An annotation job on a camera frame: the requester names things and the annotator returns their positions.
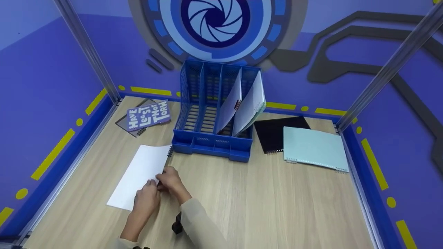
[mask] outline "aperture graphic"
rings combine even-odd
[[[243,37],[250,13],[244,0],[184,0],[182,19],[198,42],[210,47],[227,47]]]

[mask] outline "gray notebook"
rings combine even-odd
[[[349,172],[339,135],[303,128],[283,127],[283,156],[290,163],[307,163]]]

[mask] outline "black notebook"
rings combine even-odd
[[[265,154],[283,151],[283,127],[311,129],[303,116],[255,121],[254,126]]]

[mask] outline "wooden surface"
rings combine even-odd
[[[141,102],[126,97],[25,244],[28,249],[111,248],[129,211],[106,206],[140,144],[166,145],[179,113],[170,102],[172,122],[135,138],[114,124]],[[285,117],[263,113],[260,119]],[[329,120],[307,121],[334,133]],[[227,238],[231,248],[372,248],[349,174],[290,164],[283,155],[265,155],[254,131],[249,163],[199,154],[175,153],[174,166],[193,197]],[[162,194],[158,213],[140,235],[141,246],[193,248],[185,234],[171,230],[177,201]]]

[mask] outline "beige sleeve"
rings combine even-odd
[[[133,249],[136,246],[138,246],[138,243],[122,238],[117,238],[115,241],[115,249]]]
[[[189,199],[181,206],[182,226],[199,249],[227,249],[228,243],[218,227],[206,214],[197,199]]]

